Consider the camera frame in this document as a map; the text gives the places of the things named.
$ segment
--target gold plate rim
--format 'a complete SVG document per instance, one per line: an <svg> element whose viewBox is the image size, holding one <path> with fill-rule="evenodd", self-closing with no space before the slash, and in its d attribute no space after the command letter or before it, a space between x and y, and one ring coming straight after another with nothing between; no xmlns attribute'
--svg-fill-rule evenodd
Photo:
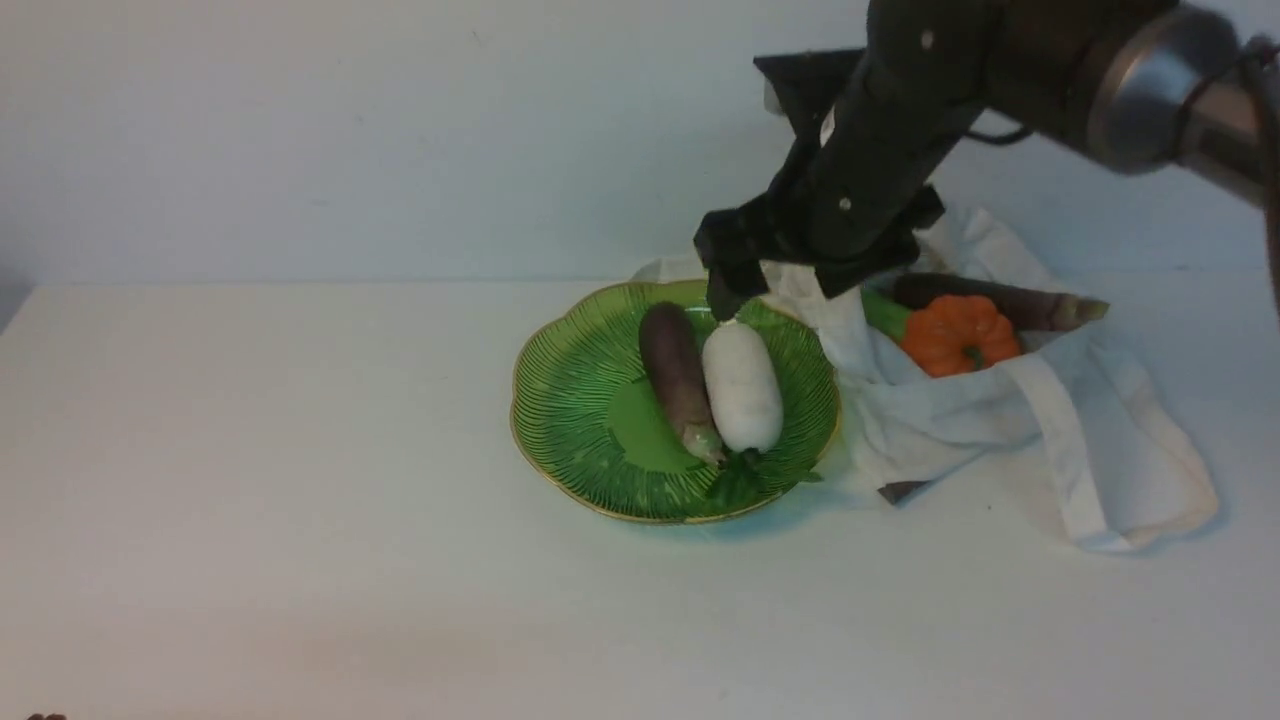
<svg viewBox="0 0 1280 720"><path fill-rule="evenodd" d="M570 491L567 487L564 487L563 482L561 482L554 475L552 475L550 473L548 473L536 460L534 460L529 455L529 451L525 450L525 445L522 442L520 442L520 434L516 432L517 378L520 375L520 365L521 365L521 361L525 357L525 352L529 351L529 346L532 345L534 340L538 336L540 336L544 332L547 332L552 325L554 325L554 324L564 320L570 315L572 315L579 307L581 307L582 305L585 305L586 302L589 302L593 297L595 297L598 295L602 295L602 293L605 293L605 292L612 292L612 291L616 291L616 290L620 290L620 288L627 288L627 287L680 287L680 286L686 286L686 284L705 284L705 283L707 283L707 279L704 278L704 279L673 281L673 282L666 282L666 283L664 282L648 282L648 281L626 281L626 282L608 284L605 287L602 287L599 290L589 292L581 300L579 300L577 302L575 302L563 314L561 314L559 316L557 316L557 318L547 322L541 327L539 327L536 331L532 332L532 334L529 336L529 340L526 340L525 345L521 346L520 352L516 354L516 363L515 363L515 365L512 366L512 370L511 370L511 409L507 413L507 421L508 421L508 429L511 432L511 439L516 445L516 448L520 450L520 455L524 456L525 462L529 462L529 466L532 468L535 473L538 473L539 475L541 475L543 479L545 479L552 486L554 486L556 488L558 488L562 493L564 493L568 497L573 498L573 501L577 502L579 505L581 505L582 507L593 510L594 512L596 512L599 515L604 515L605 518L612 518L614 520L622 520L625 523L631 523L631 524L635 524L635 525L707 525L707 524L712 524L712 523L723 523L724 520L732 520L735 518L741 518L742 515L748 515L750 512L755 512L756 510L759 510L759 509L762 509L762 507L764 507L767 505L777 502L778 500L782 498L782 496L785 496L785 495L787 495L787 492L790 492L790 491L780 492L780 493L777 493L777 495L774 495L772 497L767 497L767 498L762 500L760 502L756 502L755 505L751 505L749 507L744 507L741 510L735 510L732 512L724 512L722 515L708 515L705 518L685 518L682 520L657 520L657 519L653 519L653 518L636 518L634 515L623 515L622 512L616 512L616 511L609 510L607 507L600 507L599 505L594 505L591 502L588 502L582 497L575 495L572 491ZM771 313L777 313L778 315L782 315L785 318L790 318L790 319L792 319L792 320L795 320L795 322L797 322L800 324L804 324L804 320L801 320L800 318L792 315L791 313L787 313L785 310L780 310L778 307L774 307L774 306L768 305L768 304L764 304L764 307L767 310L769 310ZM844 421L845 421L845 406L844 406L842 402L838 402L840 384L836 382L836 369L835 369L835 366L831 368L831 382L832 382L832 384L836 386L836 395L837 395L836 423L831 428L831 437L827 438L827 445L822 448L822 452L818 454L818 462L820 462L822 459L826 457L828 452L831 452L832 446L836 445L836 438L840 437L840 430L841 430L841 427L844 425Z"/></svg>

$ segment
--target pumpkin stem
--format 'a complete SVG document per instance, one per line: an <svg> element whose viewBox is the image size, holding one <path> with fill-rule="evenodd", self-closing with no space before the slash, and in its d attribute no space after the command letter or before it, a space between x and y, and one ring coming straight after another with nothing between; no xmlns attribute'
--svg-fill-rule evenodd
<svg viewBox="0 0 1280 720"><path fill-rule="evenodd" d="M974 346L968 346L964 348L965 357L973 360L973 369L980 370L986 365L986 360L982 357L982 351Z"/></svg>

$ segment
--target black cable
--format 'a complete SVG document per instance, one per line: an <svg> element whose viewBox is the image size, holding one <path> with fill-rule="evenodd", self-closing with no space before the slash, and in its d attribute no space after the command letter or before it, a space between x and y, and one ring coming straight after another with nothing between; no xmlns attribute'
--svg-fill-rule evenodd
<svg viewBox="0 0 1280 720"><path fill-rule="evenodd" d="M1280 54L1280 46L1254 38L1240 60L1240 78L1253 99L1258 123L1258 152L1262 164L1262 209L1267 223L1267 264L1271 293L1280 313L1280 109L1267 92L1267 67Z"/></svg>
<svg viewBox="0 0 1280 720"><path fill-rule="evenodd" d="M1023 126L1007 135L987 135L984 132L969 131L964 133L969 140L975 140L983 145L992 145L996 147L1009 147L1010 145L1018 145L1019 142L1027 140L1028 137L1036 135L1032 128Z"/></svg>

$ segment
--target bag handle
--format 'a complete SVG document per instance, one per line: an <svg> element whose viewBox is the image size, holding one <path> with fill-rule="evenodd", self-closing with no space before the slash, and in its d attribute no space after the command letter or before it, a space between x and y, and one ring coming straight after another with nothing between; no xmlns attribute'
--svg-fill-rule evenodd
<svg viewBox="0 0 1280 720"><path fill-rule="evenodd" d="M1053 368L1038 354L1006 360L995 368L1004 369L1018 384L1039 423L1050 478L1071 541L1100 552L1135 550L1107 523L1080 416Z"/></svg>

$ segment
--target white radish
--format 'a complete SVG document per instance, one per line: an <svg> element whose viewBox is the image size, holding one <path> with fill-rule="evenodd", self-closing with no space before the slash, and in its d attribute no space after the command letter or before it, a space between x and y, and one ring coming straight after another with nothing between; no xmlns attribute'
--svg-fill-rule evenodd
<svg viewBox="0 0 1280 720"><path fill-rule="evenodd" d="M782 434L782 392L764 340L741 323L727 323L703 346L703 374L712 416L735 452L768 452Z"/></svg>

